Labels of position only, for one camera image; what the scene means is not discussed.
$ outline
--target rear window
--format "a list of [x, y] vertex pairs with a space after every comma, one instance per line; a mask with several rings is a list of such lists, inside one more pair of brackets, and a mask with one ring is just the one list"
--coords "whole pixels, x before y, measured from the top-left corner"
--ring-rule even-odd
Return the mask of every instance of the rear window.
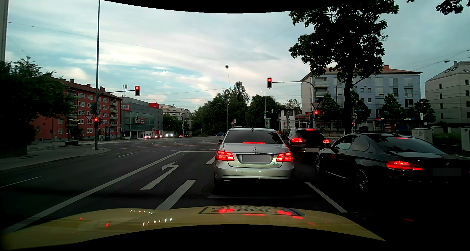
[[265, 143], [265, 144], [284, 144], [279, 135], [275, 131], [260, 130], [241, 130], [229, 131], [225, 137], [226, 144]]
[[305, 139], [324, 139], [325, 136], [319, 130], [307, 131], [307, 130], [297, 130], [297, 137], [303, 137]]
[[385, 151], [446, 154], [432, 144], [418, 139], [393, 136], [370, 136]]

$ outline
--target car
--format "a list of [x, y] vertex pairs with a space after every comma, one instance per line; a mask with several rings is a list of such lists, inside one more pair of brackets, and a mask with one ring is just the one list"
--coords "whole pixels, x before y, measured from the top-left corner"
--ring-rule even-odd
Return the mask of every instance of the car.
[[294, 178], [292, 153], [274, 129], [231, 128], [219, 144], [213, 164], [216, 188], [237, 181]]
[[321, 131], [312, 128], [290, 128], [285, 134], [281, 134], [282, 139], [286, 142], [291, 152], [299, 155], [300, 153], [318, 153], [325, 148], [325, 143], [329, 140], [321, 133]]
[[469, 180], [470, 160], [420, 138], [396, 133], [351, 133], [314, 158], [318, 175], [343, 180], [359, 195], [386, 188], [460, 183]]

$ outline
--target sidewalk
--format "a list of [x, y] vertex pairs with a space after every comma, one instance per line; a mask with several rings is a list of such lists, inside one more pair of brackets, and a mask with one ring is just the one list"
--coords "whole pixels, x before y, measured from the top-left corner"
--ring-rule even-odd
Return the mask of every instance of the sidewalk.
[[99, 148], [98, 150], [95, 150], [93, 147], [88, 146], [72, 146], [60, 149], [52, 148], [34, 149], [30, 151], [30, 147], [28, 146], [27, 155], [0, 159], [0, 173], [36, 167], [39, 165], [50, 164], [87, 155], [101, 154], [110, 151], [108, 148]]

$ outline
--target bush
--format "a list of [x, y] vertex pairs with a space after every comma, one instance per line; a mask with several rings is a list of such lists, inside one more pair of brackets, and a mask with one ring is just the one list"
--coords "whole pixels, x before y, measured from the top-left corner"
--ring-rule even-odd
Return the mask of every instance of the bush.
[[432, 135], [432, 143], [441, 145], [461, 146], [461, 138], [453, 133], [435, 133]]

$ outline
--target sky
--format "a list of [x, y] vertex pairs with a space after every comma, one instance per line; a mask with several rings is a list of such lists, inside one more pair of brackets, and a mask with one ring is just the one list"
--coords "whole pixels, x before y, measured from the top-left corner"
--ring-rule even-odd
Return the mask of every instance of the sky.
[[[470, 61], [470, 8], [444, 16], [435, 10], [442, 1], [395, 0], [399, 13], [382, 16], [389, 36], [384, 64], [422, 72], [422, 97], [426, 80], [455, 60]], [[97, 12], [98, 0], [9, 0], [6, 60], [30, 56], [43, 72], [94, 87]], [[266, 92], [280, 103], [300, 100], [300, 83], [266, 86], [267, 77], [299, 81], [309, 73], [289, 48], [312, 27], [293, 26], [288, 14], [179, 12], [101, 1], [99, 86], [120, 91], [139, 85], [139, 97], [127, 96], [191, 111], [237, 81], [250, 97]]]

